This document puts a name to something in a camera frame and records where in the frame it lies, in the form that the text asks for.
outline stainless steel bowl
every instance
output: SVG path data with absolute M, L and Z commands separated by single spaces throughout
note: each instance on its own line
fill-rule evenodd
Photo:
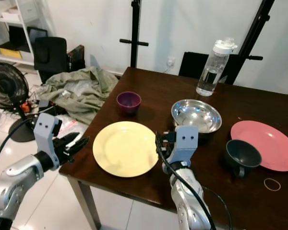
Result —
M 211 105 L 186 99 L 173 104 L 172 116 L 178 125 L 197 126 L 199 133 L 213 133 L 222 125 L 220 113 Z

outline green cloth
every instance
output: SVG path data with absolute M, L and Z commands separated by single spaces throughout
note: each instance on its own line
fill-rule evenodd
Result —
M 80 96 L 64 89 L 67 83 L 92 80 L 86 84 Z M 103 69 L 90 67 L 71 73 L 53 75 L 46 81 L 47 90 L 40 99 L 51 101 L 66 109 L 68 114 L 83 123 L 90 124 L 101 106 L 117 84 L 118 79 Z

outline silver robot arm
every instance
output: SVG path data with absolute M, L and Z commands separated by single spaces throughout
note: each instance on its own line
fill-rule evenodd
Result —
M 63 138 L 55 137 L 61 121 L 49 114 L 40 114 L 34 128 L 37 143 L 35 155 L 27 156 L 5 169 L 0 176 L 0 230 L 9 230 L 16 217 L 26 192 L 47 170 L 56 170 L 60 165 L 72 160 L 87 142 L 83 138 L 70 148 L 66 145 L 79 133 L 70 133 Z
M 173 150 L 168 145 L 164 148 L 163 142 L 174 142 Z M 165 132 L 164 136 L 156 135 L 157 150 L 160 148 L 171 167 L 195 190 L 204 203 L 202 186 L 189 168 L 190 159 L 197 149 L 197 142 L 198 128 L 195 126 L 177 126 L 175 132 Z M 166 174 L 169 174 L 164 163 L 162 168 Z M 209 220 L 191 191 L 173 174 L 169 182 L 172 187 L 171 196 L 177 208 L 180 230 L 210 230 Z

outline bowl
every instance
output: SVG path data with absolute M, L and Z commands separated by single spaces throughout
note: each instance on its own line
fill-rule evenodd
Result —
M 199 134 L 214 133 L 222 125 L 221 115 L 214 107 L 193 99 L 174 103 L 172 117 L 175 125 L 197 126 Z
M 122 92 L 116 98 L 121 112 L 124 114 L 135 114 L 141 104 L 140 95 L 134 92 Z

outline plate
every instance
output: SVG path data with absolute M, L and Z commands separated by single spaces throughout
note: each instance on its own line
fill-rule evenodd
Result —
M 262 156 L 261 166 L 288 171 L 288 137 L 279 130 L 257 121 L 240 121 L 231 128 L 231 138 L 253 145 Z
M 142 175 L 158 161 L 155 134 L 136 122 L 113 123 L 97 134 L 93 155 L 97 164 L 112 175 Z

